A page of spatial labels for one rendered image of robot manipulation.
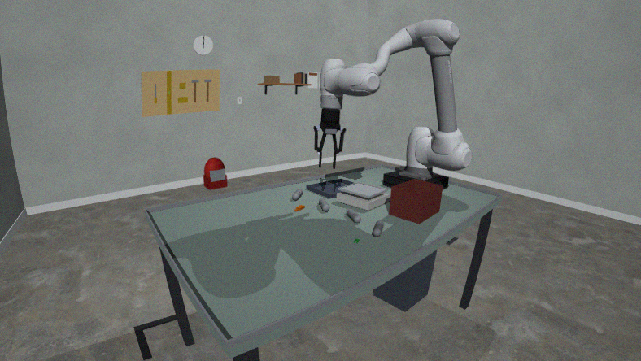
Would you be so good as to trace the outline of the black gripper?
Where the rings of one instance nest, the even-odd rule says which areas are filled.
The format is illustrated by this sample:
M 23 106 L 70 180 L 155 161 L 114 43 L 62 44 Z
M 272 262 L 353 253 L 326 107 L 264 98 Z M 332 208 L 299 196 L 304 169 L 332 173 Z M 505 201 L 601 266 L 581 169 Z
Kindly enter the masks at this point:
M 319 168 L 321 168 L 321 157 L 322 157 L 322 148 L 325 142 L 325 122 L 334 122 L 339 124 L 340 120 L 340 110 L 328 110 L 328 109 L 322 109 L 321 111 L 321 122 L 320 125 L 314 126 L 314 131 L 315 131 L 315 150 L 317 150 L 317 154 L 320 156 L 319 160 Z M 321 138 L 320 142 L 320 147 L 317 147 L 318 144 L 318 131 L 319 128 L 323 131 L 323 136 Z M 340 135 L 340 142 L 339 142 L 339 149 L 337 148 L 337 141 L 336 141 L 336 134 L 331 134 L 333 136 L 333 142 L 334 142 L 334 162 L 333 162 L 333 169 L 335 169 L 335 163 L 336 163 L 336 156 L 339 155 L 339 152 L 342 152 L 342 145 L 343 145 L 343 138 L 344 138 L 344 133 L 346 132 L 345 128 L 341 127 L 341 135 Z

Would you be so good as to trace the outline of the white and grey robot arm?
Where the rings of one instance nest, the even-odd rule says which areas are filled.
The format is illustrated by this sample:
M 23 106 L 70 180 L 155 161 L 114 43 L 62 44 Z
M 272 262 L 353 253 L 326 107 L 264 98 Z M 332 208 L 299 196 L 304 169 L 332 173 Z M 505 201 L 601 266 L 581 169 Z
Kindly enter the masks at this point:
M 433 166 L 459 171 L 466 168 L 472 152 L 456 125 L 456 104 L 451 71 L 453 46 L 460 32 L 448 20 L 424 20 L 400 29 L 377 52 L 374 63 L 360 63 L 346 68 L 341 59 L 325 60 L 320 73 L 321 108 L 342 109 L 343 94 L 369 96 L 378 91 L 380 75 L 386 70 L 390 55 L 411 48 L 424 47 L 432 68 L 438 130 L 415 127 L 408 138 L 407 164 L 398 175 L 426 181 L 438 177 Z M 329 96 L 332 95 L 332 96 Z M 405 170 L 405 171 L 403 171 Z

